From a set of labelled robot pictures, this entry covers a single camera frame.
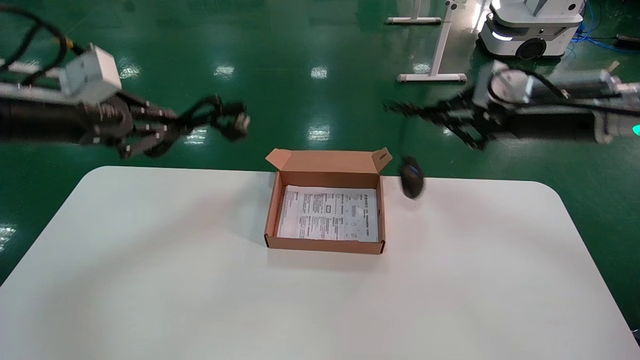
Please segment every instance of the white table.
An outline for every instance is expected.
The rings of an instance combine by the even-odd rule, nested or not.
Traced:
[[[272,250],[273,175],[89,173],[0,288],[0,358],[638,359],[560,198],[385,177],[381,256]]]

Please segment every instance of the white mobile robot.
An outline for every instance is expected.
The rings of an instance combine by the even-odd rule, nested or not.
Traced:
[[[493,0],[480,44],[496,56],[560,57],[582,22],[584,0]]]

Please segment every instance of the black cable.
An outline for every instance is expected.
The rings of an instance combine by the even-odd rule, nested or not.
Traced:
[[[500,75],[500,74],[502,74],[504,72],[510,71],[510,70],[522,71],[526,75],[533,76],[534,78],[538,79],[541,83],[543,83],[543,85],[545,85],[549,90],[551,90],[551,92],[553,92],[559,99],[562,99],[562,100],[555,101],[555,102],[515,102],[515,101],[506,100],[506,99],[498,96],[495,93],[495,91],[493,90],[493,86],[492,86],[493,85],[493,80],[498,75]],[[564,100],[564,99],[567,98],[567,96],[565,96],[565,92],[564,91],[562,91],[560,88],[555,86],[553,83],[551,83],[544,76],[542,76],[542,75],[540,75],[540,74],[538,74],[536,72],[529,71],[529,70],[511,69],[511,68],[506,68],[506,69],[499,70],[494,75],[492,75],[491,78],[489,79],[489,82],[487,84],[487,91],[488,91],[489,95],[491,95],[494,99],[496,99],[496,100],[498,100],[500,102],[504,102],[506,104],[513,105],[516,109],[533,108],[533,107],[538,107],[538,106],[564,106],[564,107],[567,107],[567,108],[580,108],[580,109],[593,110],[593,111],[604,112],[604,113],[614,113],[614,114],[618,114],[618,115],[640,117],[640,111],[628,110],[628,109],[622,109],[622,108],[614,108],[614,107],[610,107],[610,106],[584,104],[584,103],[581,103],[581,102]]]
[[[48,64],[47,66],[44,66],[42,69],[27,76],[24,80],[20,82],[20,84],[31,85],[33,84],[34,81],[36,81],[38,78],[43,76],[47,71],[55,67],[59,67],[62,64],[62,61],[64,61],[65,59],[65,55],[67,55],[67,39],[64,37],[64,35],[62,35],[62,32],[60,31],[60,29],[43,21],[33,13],[28,12],[27,10],[18,8],[16,6],[0,4],[0,12],[14,13],[17,15],[21,15],[33,20],[36,23],[36,25],[34,25],[29,31],[29,33],[24,37],[24,40],[22,41],[20,48],[9,57],[9,60],[12,60],[12,61],[7,61],[5,64],[3,64],[2,68],[0,69],[0,72],[8,69],[12,63],[15,63],[19,58],[21,58],[24,55],[24,53],[27,51],[27,48],[33,41],[33,37],[35,36],[35,33],[41,27],[48,30],[54,37],[58,39],[58,42],[60,43],[60,49],[58,50],[58,55],[56,56],[54,61],[50,62],[50,64]]]
[[[29,45],[31,45],[31,42],[33,41],[33,38],[36,36],[36,33],[38,32],[38,30],[40,30],[40,25],[34,24],[29,30],[29,32],[27,33],[27,35],[25,35],[25,37],[22,39],[22,43],[20,44],[20,47],[18,48],[18,50],[15,51],[13,55],[11,55],[8,59],[6,59],[4,61],[4,64],[2,64],[2,66],[0,66],[0,72],[7,71],[11,64],[18,61],[22,57],[22,55],[24,55]]]
[[[596,25],[595,28],[591,29],[591,32],[596,31],[596,29],[598,29],[600,27],[600,24],[602,23],[602,1],[599,1],[598,5],[599,5],[598,24]]]

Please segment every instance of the blue cable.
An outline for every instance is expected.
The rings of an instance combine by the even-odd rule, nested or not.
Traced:
[[[619,51],[621,53],[629,53],[629,54],[640,54],[640,51],[634,51],[634,50],[625,50],[625,49],[618,49],[617,47],[613,47],[609,44],[605,44],[603,42],[599,42],[597,40],[593,40],[592,38],[587,38],[587,41],[596,45],[596,46],[600,46],[603,47],[605,49],[609,49],[609,50],[613,50],[613,51]]]
[[[583,42],[589,38],[591,31],[593,31],[593,23],[594,23],[593,20],[595,18],[595,16],[593,15],[593,8],[591,7],[589,0],[585,0],[585,4],[589,8],[589,20],[590,20],[589,31],[587,31],[587,33],[583,37],[580,37],[579,34],[574,35],[573,36],[574,38],[571,39],[571,42]]]

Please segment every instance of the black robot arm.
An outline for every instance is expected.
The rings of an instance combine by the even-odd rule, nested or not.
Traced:
[[[217,96],[202,99],[179,116],[123,92],[98,105],[0,97],[0,141],[104,145],[123,159],[141,153],[161,156],[177,139],[204,125],[236,141],[247,135],[249,122],[243,103],[224,104]]]

